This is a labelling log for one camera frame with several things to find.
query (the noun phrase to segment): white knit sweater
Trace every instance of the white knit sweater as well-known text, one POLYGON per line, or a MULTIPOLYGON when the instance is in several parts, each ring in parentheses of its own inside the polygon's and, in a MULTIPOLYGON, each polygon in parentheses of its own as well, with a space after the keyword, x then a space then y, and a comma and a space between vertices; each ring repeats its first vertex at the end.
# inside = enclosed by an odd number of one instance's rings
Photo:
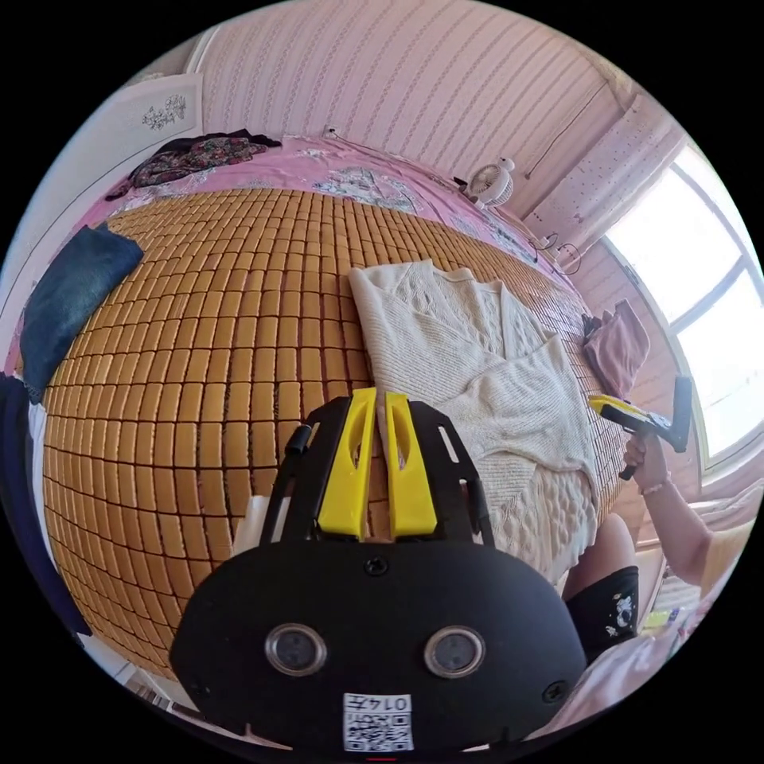
POLYGON ((385 392, 449 416, 481 476, 497 547, 556 582, 594 541, 597 516, 585 403, 559 336, 502 283, 466 269, 428 260, 349 279, 383 440, 385 392))

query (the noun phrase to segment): human hand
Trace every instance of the human hand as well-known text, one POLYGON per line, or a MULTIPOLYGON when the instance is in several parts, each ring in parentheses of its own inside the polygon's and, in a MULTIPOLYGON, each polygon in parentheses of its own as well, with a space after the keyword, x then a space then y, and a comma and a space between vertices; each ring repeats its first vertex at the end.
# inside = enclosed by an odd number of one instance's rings
POLYGON ((663 446, 657 435, 632 435, 626 444, 623 461, 634 470, 634 481, 640 489, 659 485, 669 476, 663 446))

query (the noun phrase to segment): yellow handheld device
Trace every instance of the yellow handheld device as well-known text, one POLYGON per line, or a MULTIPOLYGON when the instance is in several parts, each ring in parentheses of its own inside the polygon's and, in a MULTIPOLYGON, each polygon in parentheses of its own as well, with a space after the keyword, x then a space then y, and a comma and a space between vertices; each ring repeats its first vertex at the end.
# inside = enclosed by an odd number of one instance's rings
MULTIPOLYGON (((604 419, 621 425, 625 432, 639 435, 652 432, 678 454, 687 450, 692 420, 692 380, 688 376, 678 376, 674 380, 674 411, 670 422, 660 414, 637 408, 613 396, 589 396, 589 405, 604 419)), ((630 480, 633 474, 634 468, 627 466, 618 476, 630 480)))

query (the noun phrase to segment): window frame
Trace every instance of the window frame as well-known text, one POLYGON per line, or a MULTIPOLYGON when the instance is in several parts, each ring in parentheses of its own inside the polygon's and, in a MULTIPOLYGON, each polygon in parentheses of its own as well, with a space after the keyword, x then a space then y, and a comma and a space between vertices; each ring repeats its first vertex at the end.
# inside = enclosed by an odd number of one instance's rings
MULTIPOLYGON (((695 146, 691 144, 688 146, 688 148, 694 150, 703 159, 703 161, 707 163, 707 159, 704 157, 703 153, 700 152, 695 146)), ((605 234, 602 238, 602 243, 614 257, 618 265, 625 272, 629 281, 631 281, 631 283, 637 288, 640 296, 642 296, 642 298, 645 300, 650 313, 653 315, 656 322, 663 330, 680 374, 692 376, 690 365, 686 356, 684 355, 684 351, 682 350, 682 346, 679 341, 679 334, 687 329, 698 318, 706 314, 718 302, 718 300, 727 293, 727 291, 732 287, 739 276, 746 272, 750 276, 754 287, 759 294, 759 297, 761 298, 762 302, 764 302, 764 277, 762 277, 762 272, 759 269, 756 255, 745 245, 730 221, 722 213, 722 211, 706 193, 706 191, 700 186, 700 184, 694 178, 688 175, 684 170, 682 170, 675 162, 673 162, 668 167, 667 171, 675 173, 700 197, 700 199, 708 207, 709 211, 724 226, 729 236, 735 242, 735 246, 740 251, 740 257, 738 257, 735 263, 731 266, 730 270, 718 281, 716 286, 714 286, 709 292, 701 297, 694 305, 683 312, 682 315, 670 322, 665 317, 661 308, 658 306, 648 287, 640 279, 639 274, 631 267, 628 259, 618 250, 618 248, 610 240, 607 234, 605 234)), ((721 450, 718 454, 711 456, 708 450, 708 440, 706 435, 703 409, 700 406, 700 399, 694 386, 692 391, 692 418, 695 421, 696 439, 700 462, 699 479, 702 485, 706 485, 707 483, 713 482, 723 477, 724 475, 735 471, 741 465, 748 462, 750 459, 755 458, 764 450, 764 422, 761 422, 754 429, 747 432, 737 442, 732 443, 727 448, 721 450)))

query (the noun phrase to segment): cable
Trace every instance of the cable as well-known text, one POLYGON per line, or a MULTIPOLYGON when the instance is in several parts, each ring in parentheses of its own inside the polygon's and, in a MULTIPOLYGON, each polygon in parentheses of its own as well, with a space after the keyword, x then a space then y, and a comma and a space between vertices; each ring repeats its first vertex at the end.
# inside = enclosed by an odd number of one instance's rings
POLYGON ((539 164, 541 164, 541 162, 544 160, 544 157, 546 157, 546 155, 552 150, 552 147, 557 143, 557 141, 559 141, 560 138, 562 138, 562 136, 565 134, 568 128, 571 127, 573 125, 573 122, 575 122, 575 120, 581 116, 581 114, 588 108, 589 104, 597 97, 599 92, 606 85, 607 85, 607 82, 603 82, 599 86, 599 88, 597 88, 597 90, 594 92, 592 97, 589 98, 589 100, 583 106, 581 106, 576 116, 555 136, 554 140, 549 144, 549 146, 547 146, 547 150, 544 151, 544 153, 541 154, 541 156, 538 158, 538 160, 536 161, 536 164, 533 165, 533 167, 527 173, 524 173, 523 177, 525 178, 526 181, 529 181, 531 179, 531 173, 536 171, 536 167, 538 167, 539 164))

